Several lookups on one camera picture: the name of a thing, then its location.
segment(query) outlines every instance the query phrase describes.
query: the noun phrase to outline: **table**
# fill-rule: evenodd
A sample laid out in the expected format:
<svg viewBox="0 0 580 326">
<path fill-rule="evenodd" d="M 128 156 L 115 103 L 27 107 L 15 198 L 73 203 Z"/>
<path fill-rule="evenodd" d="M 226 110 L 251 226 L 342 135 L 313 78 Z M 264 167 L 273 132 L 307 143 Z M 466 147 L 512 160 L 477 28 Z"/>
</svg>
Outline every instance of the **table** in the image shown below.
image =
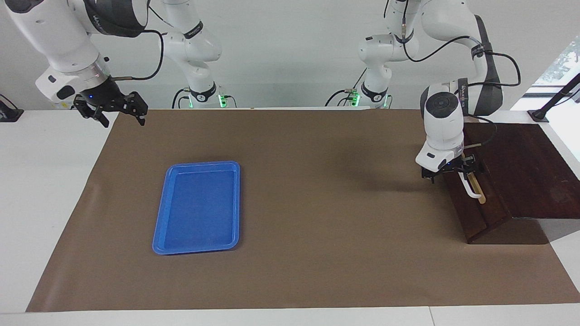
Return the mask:
<svg viewBox="0 0 580 326">
<path fill-rule="evenodd" d="M 531 123 L 525 112 L 502 111 L 497 122 Z M 542 125 L 574 173 L 580 162 L 549 125 Z M 0 125 L 0 324 L 154 325 L 576 325 L 580 304 L 493 307 L 392 307 L 219 311 L 109 311 L 24 314 L 109 130 L 76 112 L 28 111 Z M 580 233 L 552 243 L 580 288 Z"/>
</svg>

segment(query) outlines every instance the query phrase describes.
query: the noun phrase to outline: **robotic arm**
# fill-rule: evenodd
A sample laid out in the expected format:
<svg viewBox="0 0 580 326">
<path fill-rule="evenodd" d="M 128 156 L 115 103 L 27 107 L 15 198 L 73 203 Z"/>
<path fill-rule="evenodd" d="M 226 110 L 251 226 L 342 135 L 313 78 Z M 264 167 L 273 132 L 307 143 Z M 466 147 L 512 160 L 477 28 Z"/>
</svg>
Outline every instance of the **robotic arm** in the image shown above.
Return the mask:
<svg viewBox="0 0 580 326">
<path fill-rule="evenodd" d="M 380 107 L 386 100 L 392 73 L 391 61 L 413 59 L 419 49 L 414 36 L 415 18 L 420 14 L 423 29 L 430 37 L 466 46 L 476 69 L 473 78 L 459 78 L 433 84 L 421 95 L 421 113 L 427 140 L 416 158 L 424 178 L 444 172 L 459 172 L 463 180 L 475 170 L 474 158 L 463 158 L 463 116 L 490 115 L 503 103 L 503 91 L 494 62 L 494 53 L 482 19 L 463 0 L 391 0 L 386 11 L 389 35 L 373 35 L 360 46 L 359 56 L 367 64 L 360 85 L 360 104 Z M 467 193 L 478 198 L 467 182 Z"/>
<path fill-rule="evenodd" d="M 165 56 L 173 60 L 185 74 L 191 104 L 195 108 L 227 106 L 221 87 L 213 80 L 206 64 L 220 58 L 221 43 L 204 27 L 193 1 L 162 1 L 168 22 L 179 30 L 163 36 Z"/>
<path fill-rule="evenodd" d="M 196 107 L 227 102 L 219 93 L 205 62 L 222 54 L 219 41 L 207 29 L 191 0 L 162 0 L 168 20 L 179 32 L 163 35 L 165 55 L 186 75 Z M 137 92 L 124 95 L 93 43 L 91 34 L 137 37 L 145 30 L 150 0 L 5 0 L 17 27 L 49 61 L 36 81 L 39 90 L 57 103 L 74 96 L 84 118 L 109 125 L 103 112 L 119 111 L 145 124 L 148 107 Z"/>
<path fill-rule="evenodd" d="M 108 120 L 103 112 L 113 111 L 130 114 L 144 125 L 147 104 L 137 92 L 121 93 L 88 33 L 138 36 L 147 24 L 148 1 L 5 2 L 20 31 L 48 59 L 50 67 L 36 81 L 46 97 L 56 103 L 77 95 L 74 103 L 81 115 L 105 127 Z"/>
</svg>

